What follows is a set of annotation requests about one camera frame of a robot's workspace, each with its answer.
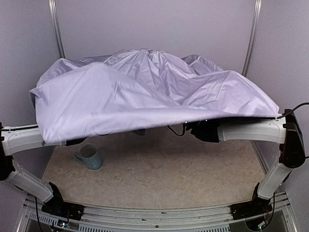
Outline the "lilac folding umbrella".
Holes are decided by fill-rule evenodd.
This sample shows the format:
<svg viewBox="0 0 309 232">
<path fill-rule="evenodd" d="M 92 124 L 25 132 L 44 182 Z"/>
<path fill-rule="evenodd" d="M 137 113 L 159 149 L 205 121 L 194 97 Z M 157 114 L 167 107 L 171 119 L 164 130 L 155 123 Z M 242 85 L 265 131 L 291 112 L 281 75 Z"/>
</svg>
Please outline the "lilac folding umbrella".
<svg viewBox="0 0 309 232">
<path fill-rule="evenodd" d="M 223 117 L 276 117 L 255 83 L 200 55 L 121 50 L 59 59 L 29 92 L 47 143 Z"/>
</svg>

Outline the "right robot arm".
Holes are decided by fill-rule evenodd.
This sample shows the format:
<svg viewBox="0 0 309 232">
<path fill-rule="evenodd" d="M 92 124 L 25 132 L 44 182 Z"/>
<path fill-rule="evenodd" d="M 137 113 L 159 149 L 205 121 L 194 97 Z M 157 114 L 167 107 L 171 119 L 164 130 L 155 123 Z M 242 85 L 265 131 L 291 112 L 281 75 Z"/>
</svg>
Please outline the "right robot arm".
<svg viewBox="0 0 309 232">
<path fill-rule="evenodd" d="M 185 129 L 204 142 L 230 140 L 266 141 L 279 145 L 280 155 L 261 182 L 250 201 L 231 205 L 234 220 L 254 217 L 273 210 L 270 200 L 293 169 L 306 160 L 303 136 L 293 110 L 275 118 L 227 117 L 188 122 Z"/>
</svg>

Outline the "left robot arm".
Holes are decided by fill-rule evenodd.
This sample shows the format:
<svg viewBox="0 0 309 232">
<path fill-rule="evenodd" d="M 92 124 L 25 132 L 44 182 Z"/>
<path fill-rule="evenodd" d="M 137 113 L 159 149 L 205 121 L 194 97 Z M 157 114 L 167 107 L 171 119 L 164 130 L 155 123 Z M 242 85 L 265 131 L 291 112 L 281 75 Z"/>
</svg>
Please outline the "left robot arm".
<svg viewBox="0 0 309 232">
<path fill-rule="evenodd" d="M 42 211 L 54 216 L 80 221 L 84 206 L 63 200 L 58 187 L 42 181 L 13 159 L 13 154 L 46 146 L 71 146 L 84 139 L 47 143 L 38 125 L 0 128 L 0 180 L 25 191 L 43 203 Z"/>
</svg>

